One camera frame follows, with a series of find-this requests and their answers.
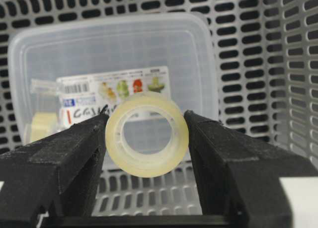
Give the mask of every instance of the tape roll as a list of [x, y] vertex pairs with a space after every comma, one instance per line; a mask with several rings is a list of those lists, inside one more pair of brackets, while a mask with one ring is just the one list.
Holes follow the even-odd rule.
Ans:
[[[124, 125], [135, 113], [154, 111], [171, 126], [166, 147], [154, 154], [133, 150], [124, 136]], [[138, 177], [156, 177], [173, 170], [183, 159], [189, 144], [189, 131], [179, 107], [162, 94], [139, 92], [119, 105], [106, 125], [106, 148], [114, 163], [125, 172]]]
[[37, 112], [32, 118], [30, 143], [45, 138], [52, 133], [57, 126], [56, 113]]

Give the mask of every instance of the label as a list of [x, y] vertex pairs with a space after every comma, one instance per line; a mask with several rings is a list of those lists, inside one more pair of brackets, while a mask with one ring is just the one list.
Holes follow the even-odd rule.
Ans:
[[2, 189], [2, 186], [4, 185], [4, 182], [3, 181], [0, 181], [0, 192], [1, 192], [1, 189]]
[[[167, 67], [131, 69], [125, 71], [67, 76], [57, 79], [62, 89], [60, 121], [65, 128], [99, 114], [105, 105], [109, 113], [128, 96], [142, 91], [154, 91], [170, 96]], [[157, 113], [139, 112], [129, 121], [158, 118]]]

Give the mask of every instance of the container lid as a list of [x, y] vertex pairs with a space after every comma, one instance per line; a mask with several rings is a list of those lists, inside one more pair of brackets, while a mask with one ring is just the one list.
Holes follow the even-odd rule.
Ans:
[[[22, 140], [37, 112], [58, 113], [58, 96], [31, 93], [32, 80], [124, 70], [167, 68], [169, 96], [184, 112], [217, 119], [217, 73], [210, 32], [190, 13], [146, 14], [32, 28], [9, 44], [9, 80]], [[154, 81], [148, 89], [160, 89]], [[137, 121], [126, 139], [142, 152], [157, 151], [170, 137], [168, 123]]]

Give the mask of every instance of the transparent tape roll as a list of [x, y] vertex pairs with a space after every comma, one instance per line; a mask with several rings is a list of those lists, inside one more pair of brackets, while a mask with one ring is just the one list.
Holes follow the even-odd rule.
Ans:
[[[171, 137], [165, 148], [154, 154], [133, 150], [124, 136], [124, 125], [140, 111], [162, 115], [171, 126]], [[106, 148], [114, 163], [138, 177], [156, 177], [173, 170], [183, 159], [189, 144], [189, 131], [179, 107], [160, 93], [139, 92], [120, 104], [106, 125]]]

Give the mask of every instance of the basket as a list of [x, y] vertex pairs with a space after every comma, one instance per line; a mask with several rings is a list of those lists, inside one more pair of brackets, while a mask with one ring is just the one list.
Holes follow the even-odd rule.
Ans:
[[[176, 11], [208, 19], [220, 120], [318, 167], [318, 0], [0, 0], [0, 153], [21, 145], [8, 82], [11, 35], [88, 18]], [[192, 165], [184, 162], [152, 179], [103, 171], [93, 215], [200, 213]]]

